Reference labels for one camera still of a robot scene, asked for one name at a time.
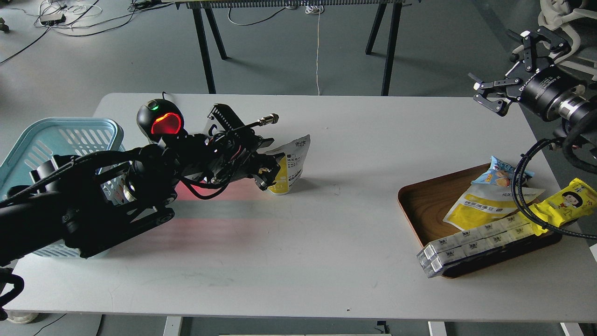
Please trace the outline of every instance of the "table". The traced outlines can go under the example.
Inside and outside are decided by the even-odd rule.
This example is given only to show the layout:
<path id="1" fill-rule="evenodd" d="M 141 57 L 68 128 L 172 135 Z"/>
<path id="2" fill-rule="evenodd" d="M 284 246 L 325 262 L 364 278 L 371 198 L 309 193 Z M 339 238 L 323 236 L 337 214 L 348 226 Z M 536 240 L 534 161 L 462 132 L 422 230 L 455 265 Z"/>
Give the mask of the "table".
<path id="1" fill-rule="evenodd" d="M 197 31 L 197 39 L 199 41 L 199 50 L 201 52 L 201 62 L 205 71 L 205 80 L 207 82 L 207 90 L 209 93 L 216 93 L 216 84 L 214 82 L 214 74 L 211 70 L 210 53 L 207 47 L 207 40 L 205 39 L 205 28 L 203 25 L 203 18 L 201 16 L 201 9 L 205 11 L 205 16 L 210 29 L 214 35 L 214 41 L 220 54 L 220 58 L 227 60 L 229 57 L 224 49 L 224 43 L 220 36 L 216 18 L 214 17 L 213 8 L 246 8 L 246 7 L 301 7 L 307 5 L 364 5 L 377 4 L 377 12 L 369 40 L 365 48 L 365 54 L 370 55 L 373 51 L 373 45 L 379 32 L 383 14 L 386 12 L 388 4 L 393 4 L 392 14 L 390 17 L 390 31 L 387 40 L 386 62 L 383 69 L 383 79 L 381 82 L 381 96 L 387 96 L 390 90 L 390 79 L 392 78 L 392 68 L 394 63 L 394 53 L 396 51 L 396 40 L 398 39 L 398 26 L 400 24 L 400 15 L 402 13 L 402 6 L 404 0 L 318 0 L 310 2 L 307 0 L 190 0 L 190 1 L 165 1 L 175 2 L 176 8 L 180 8 L 181 4 L 186 4 L 188 8 L 193 10 L 193 19 L 195 21 L 195 29 Z"/>
<path id="2" fill-rule="evenodd" d="M 139 106 L 160 94 L 107 95 L 124 146 L 146 144 Z M 302 97 L 175 94 L 188 131 L 212 104 L 230 105 L 281 145 L 311 135 L 304 174 L 284 196 L 251 181 L 221 197 L 181 194 L 177 216 L 99 259 L 28 255 L 11 310 L 227 317 L 346 317 L 596 322 L 597 264 L 586 243 L 561 242 L 462 276 L 427 279 L 396 202 L 400 188 L 486 163 L 516 162 L 535 138 L 513 106 L 500 118 L 468 97 Z M 558 186 L 538 155 L 530 169 Z"/>

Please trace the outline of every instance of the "metal rod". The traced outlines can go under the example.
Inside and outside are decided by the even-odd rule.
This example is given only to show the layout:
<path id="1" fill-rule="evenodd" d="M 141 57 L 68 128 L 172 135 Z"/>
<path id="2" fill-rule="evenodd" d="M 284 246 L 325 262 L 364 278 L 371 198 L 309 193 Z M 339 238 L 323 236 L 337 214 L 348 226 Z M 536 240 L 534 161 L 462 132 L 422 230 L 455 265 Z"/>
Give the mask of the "metal rod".
<path id="1" fill-rule="evenodd" d="M 387 96 L 390 90 L 390 79 L 392 77 L 396 40 L 398 39 L 398 25 L 400 24 L 400 14 L 402 13 L 402 2 L 394 3 L 393 6 L 392 21 L 390 23 L 390 37 L 387 40 L 386 67 L 383 71 L 383 83 L 381 84 L 382 96 Z"/>
<path id="2" fill-rule="evenodd" d="M 386 12 L 387 4 L 379 4 L 377 6 L 377 13 L 375 14 L 375 20 L 373 21 L 373 27 L 371 27 L 371 33 L 369 34 L 369 41 L 367 41 L 367 47 L 365 49 L 365 54 L 370 55 L 371 50 L 373 49 L 373 45 L 375 44 L 375 39 L 377 38 L 377 32 L 379 31 L 379 26 L 381 25 L 381 19 L 383 18 L 383 14 Z"/>
<path id="3" fill-rule="evenodd" d="M 206 8 L 205 16 L 207 16 L 207 22 L 209 22 L 211 32 L 214 34 L 214 40 L 216 41 L 216 46 L 218 47 L 218 51 L 220 52 L 220 57 L 223 60 L 227 60 L 230 57 L 228 57 L 226 55 L 226 50 L 224 50 L 224 44 L 222 43 L 222 37 L 220 36 L 220 30 L 218 29 L 218 25 L 216 23 L 216 18 L 214 17 L 214 11 L 211 8 Z"/>
<path id="4" fill-rule="evenodd" d="M 210 53 L 207 49 L 205 40 L 205 29 L 203 28 L 203 18 L 200 9 L 193 9 L 193 18 L 195 19 L 195 29 L 197 30 L 197 39 L 199 40 L 199 50 L 201 51 L 201 60 L 203 61 L 203 70 L 205 71 L 205 80 L 207 81 L 207 91 L 216 93 L 214 84 L 214 74 L 211 71 Z"/>

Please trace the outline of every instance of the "plastic basket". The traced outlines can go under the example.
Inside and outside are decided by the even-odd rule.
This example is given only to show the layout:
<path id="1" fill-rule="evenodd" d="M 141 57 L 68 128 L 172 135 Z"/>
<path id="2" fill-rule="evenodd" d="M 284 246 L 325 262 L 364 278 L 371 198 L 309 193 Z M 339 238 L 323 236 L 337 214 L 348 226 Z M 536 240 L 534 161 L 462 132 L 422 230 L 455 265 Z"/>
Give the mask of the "plastic basket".
<path id="1" fill-rule="evenodd" d="M 106 118 L 46 118 L 29 126 L 0 166 L 0 198 L 15 185 L 30 185 L 29 172 L 52 155 L 85 155 L 91 152 L 123 151 L 124 134 L 116 122 Z M 115 204 L 125 201 L 121 179 L 103 185 L 106 198 Z M 47 257 L 78 257 L 79 250 L 59 240 L 33 252 Z"/>

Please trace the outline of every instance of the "brown tray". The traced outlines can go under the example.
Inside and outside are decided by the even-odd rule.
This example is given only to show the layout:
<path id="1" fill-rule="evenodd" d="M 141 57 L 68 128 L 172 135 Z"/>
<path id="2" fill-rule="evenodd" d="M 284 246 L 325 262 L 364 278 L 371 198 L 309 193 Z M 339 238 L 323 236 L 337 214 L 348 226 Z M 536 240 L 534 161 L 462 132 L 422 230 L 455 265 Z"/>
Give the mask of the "brown tray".
<path id="1" fill-rule="evenodd" d="M 485 173 L 489 166 L 489 164 L 482 164 L 407 185 L 398 191 L 398 204 L 404 211 L 421 248 L 433 240 L 459 232 L 458 228 L 444 222 L 444 217 L 458 198 L 470 187 L 470 182 Z M 527 237 L 497 252 L 453 266 L 447 269 L 442 276 L 458 277 L 555 244 L 561 239 L 560 234 L 551 231 L 538 237 Z"/>

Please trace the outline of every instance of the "electronic device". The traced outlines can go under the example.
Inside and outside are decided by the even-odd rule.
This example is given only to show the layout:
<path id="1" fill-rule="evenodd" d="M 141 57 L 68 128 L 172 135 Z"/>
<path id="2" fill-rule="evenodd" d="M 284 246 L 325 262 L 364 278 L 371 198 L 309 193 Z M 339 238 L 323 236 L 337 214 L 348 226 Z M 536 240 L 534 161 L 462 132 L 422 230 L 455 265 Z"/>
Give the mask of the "electronic device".
<path id="1" fill-rule="evenodd" d="M 54 26 L 66 21 L 66 16 L 62 13 L 46 14 L 39 17 L 39 22 L 44 26 Z"/>

